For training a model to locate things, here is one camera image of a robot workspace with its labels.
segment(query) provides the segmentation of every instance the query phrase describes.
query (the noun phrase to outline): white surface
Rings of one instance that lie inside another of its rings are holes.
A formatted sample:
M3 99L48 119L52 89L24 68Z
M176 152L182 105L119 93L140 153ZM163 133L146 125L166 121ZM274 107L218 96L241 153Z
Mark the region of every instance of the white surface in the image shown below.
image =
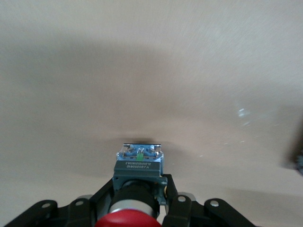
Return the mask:
M301 1L2 1L0 225L112 176L124 142L256 225L303 224Z

